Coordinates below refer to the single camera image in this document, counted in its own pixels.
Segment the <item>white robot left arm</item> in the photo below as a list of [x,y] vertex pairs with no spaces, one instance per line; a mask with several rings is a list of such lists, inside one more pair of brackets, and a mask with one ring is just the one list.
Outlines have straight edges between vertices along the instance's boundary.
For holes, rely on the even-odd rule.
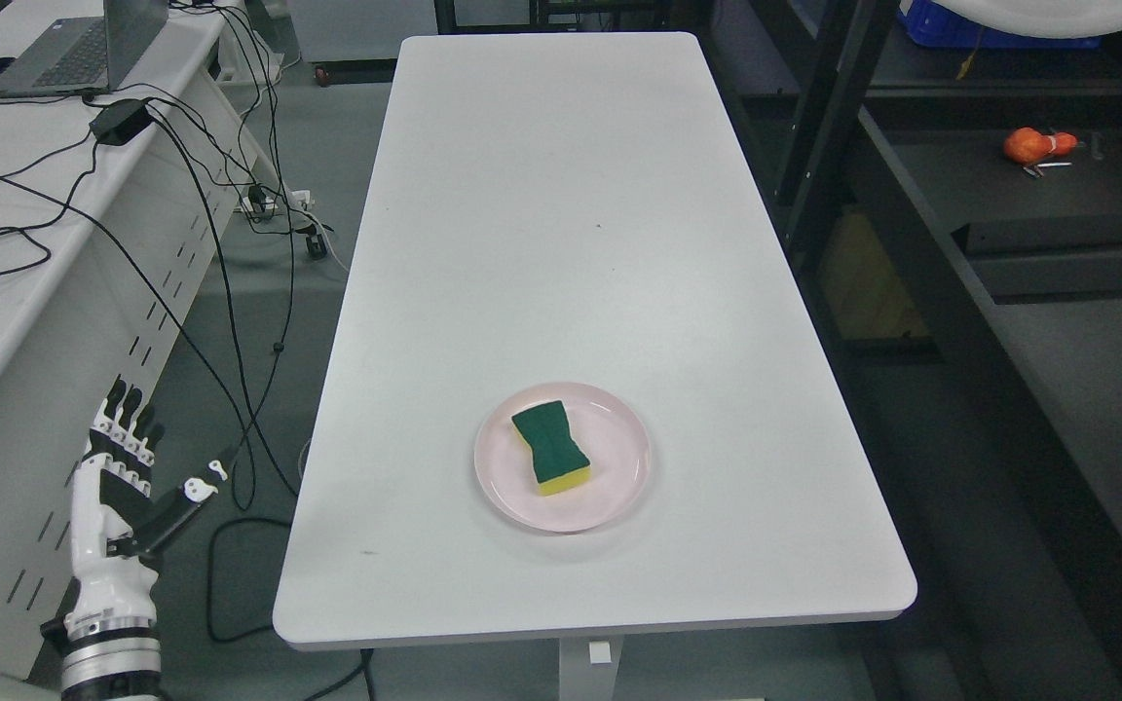
[[61,656],[62,700],[168,700],[150,618],[107,618],[68,633],[57,616],[39,631]]

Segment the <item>white robotic left hand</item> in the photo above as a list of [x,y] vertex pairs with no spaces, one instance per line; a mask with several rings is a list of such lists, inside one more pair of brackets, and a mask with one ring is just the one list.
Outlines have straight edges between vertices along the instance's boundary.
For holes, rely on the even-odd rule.
[[227,482],[213,459],[156,494],[153,467],[165,428],[153,416],[141,387],[117,378],[89,428],[71,483],[68,545],[79,584],[75,608],[63,617],[71,638],[155,626],[162,554]]

